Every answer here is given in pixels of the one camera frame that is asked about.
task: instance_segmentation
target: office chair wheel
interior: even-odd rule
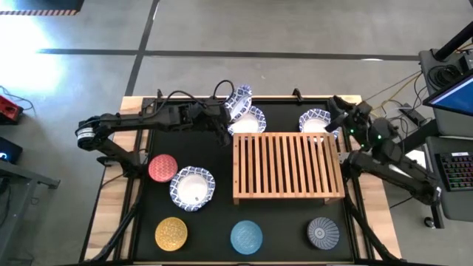
[[[425,217],[425,218],[423,219],[423,223],[425,224],[426,227],[435,229],[435,224],[434,224],[433,218],[431,218],[431,217]]]

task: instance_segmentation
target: yellow cable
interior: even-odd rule
[[[466,45],[464,45],[464,46],[458,48],[458,49],[457,49],[457,52],[461,52],[461,50],[464,50],[465,48],[470,47],[471,45],[473,45],[473,43],[466,44]]]
[[[411,82],[415,81],[416,78],[420,77],[422,74],[419,74],[419,75],[416,75],[415,77],[411,78],[410,80],[408,80],[400,89],[398,89],[397,92],[395,92],[391,97],[389,97],[387,100],[384,100],[380,106],[376,107],[373,109],[376,110],[376,109],[380,109],[382,106],[384,106],[384,104],[386,104],[389,100],[392,100],[394,97],[396,97],[396,95],[399,94],[399,92],[401,92],[401,90],[403,90],[405,87],[407,87],[407,85],[409,85]]]

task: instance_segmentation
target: yellow plate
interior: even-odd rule
[[[178,250],[187,240],[186,224],[176,217],[166,218],[157,225],[154,238],[161,249],[165,251]]]

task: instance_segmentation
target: decorative plate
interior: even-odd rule
[[[215,190],[215,180],[204,168],[187,166],[171,180],[169,193],[179,208],[197,211],[204,206]]]
[[[230,234],[231,245],[243,255],[250,255],[259,250],[263,243],[263,232],[259,226],[248,220],[238,222]]]
[[[246,115],[228,127],[230,135],[234,133],[261,133],[266,129],[266,117],[255,106],[250,107]]]
[[[178,250],[187,240],[186,224],[176,217],[166,218],[157,225],[154,240],[165,251]]]
[[[330,113],[322,109],[310,109],[299,117],[299,131],[308,133],[325,133],[325,126],[330,123]],[[332,132],[335,139],[338,137],[338,130]]]
[[[169,154],[160,154],[149,162],[148,174],[157,182],[168,182],[177,173],[177,162]]]
[[[340,232],[331,219],[319,217],[310,222],[307,227],[307,236],[317,248],[330,250],[337,245]]]
[[[251,87],[242,85],[235,89],[235,93],[225,103],[225,108],[230,111],[231,121],[234,122],[245,115],[251,106]]]

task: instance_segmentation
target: blue and white bowl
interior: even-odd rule
[[[212,199],[215,180],[209,171],[200,167],[187,166],[171,180],[171,199],[184,211],[197,211]]]
[[[249,85],[242,85],[235,89],[235,93],[225,103],[225,108],[230,112],[232,122],[240,119],[250,110],[252,95]]]
[[[257,107],[252,106],[248,113],[228,127],[228,133],[232,136],[234,133],[261,133],[264,132],[265,129],[265,114]]]
[[[322,109],[310,109],[299,117],[299,131],[302,133],[327,133],[325,126],[330,123],[330,113]],[[338,129],[332,132],[335,139]]]

